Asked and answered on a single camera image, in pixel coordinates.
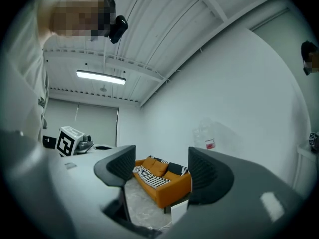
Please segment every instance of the fluorescent light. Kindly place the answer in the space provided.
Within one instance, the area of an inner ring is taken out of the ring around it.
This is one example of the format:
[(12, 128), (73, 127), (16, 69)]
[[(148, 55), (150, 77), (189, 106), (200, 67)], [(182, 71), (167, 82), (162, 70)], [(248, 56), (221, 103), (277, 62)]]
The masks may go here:
[(103, 81), (103, 82), (111, 82), (111, 83), (116, 83), (121, 85), (124, 85), (126, 82), (126, 79), (124, 78), (116, 77), (116, 76), (112, 76), (108, 74), (99, 74), (99, 73), (93, 73), (93, 72), (82, 71), (82, 70), (76, 71), (76, 74), (80, 78)]

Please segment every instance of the ceiling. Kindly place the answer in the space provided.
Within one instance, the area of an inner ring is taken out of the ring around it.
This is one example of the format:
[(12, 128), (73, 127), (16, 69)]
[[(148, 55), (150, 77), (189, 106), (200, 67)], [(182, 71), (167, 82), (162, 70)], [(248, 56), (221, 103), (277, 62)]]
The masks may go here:
[[(51, 37), (44, 47), (50, 97), (142, 106), (213, 36), (268, 0), (115, 0), (129, 29), (117, 44), (101, 37)], [(80, 79), (77, 70), (126, 78), (125, 85)]]

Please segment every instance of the floor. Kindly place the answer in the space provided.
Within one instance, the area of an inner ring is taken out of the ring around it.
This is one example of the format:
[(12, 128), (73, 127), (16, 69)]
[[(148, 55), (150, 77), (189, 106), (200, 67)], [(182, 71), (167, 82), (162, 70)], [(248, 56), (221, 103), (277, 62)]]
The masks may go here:
[(171, 222), (171, 214), (164, 214), (134, 177), (125, 184), (125, 195), (133, 224), (161, 228)]

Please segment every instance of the black and white striped blanket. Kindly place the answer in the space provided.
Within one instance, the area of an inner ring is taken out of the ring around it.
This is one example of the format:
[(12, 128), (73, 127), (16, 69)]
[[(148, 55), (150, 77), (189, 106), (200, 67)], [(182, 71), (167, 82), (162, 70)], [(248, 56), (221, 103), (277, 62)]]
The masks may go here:
[(153, 174), (151, 174), (150, 171), (148, 171), (146, 168), (144, 168), (143, 166), (136, 166), (133, 169), (133, 173), (137, 173), (139, 175), (139, 177), (149, 186), (151, 186), (152, 188), (156, 189), (157, 187), (164, 185), (168, 182), (170, 182), (170, 180), (166, 180), (164, 178), (161, 177), (157, 177)]

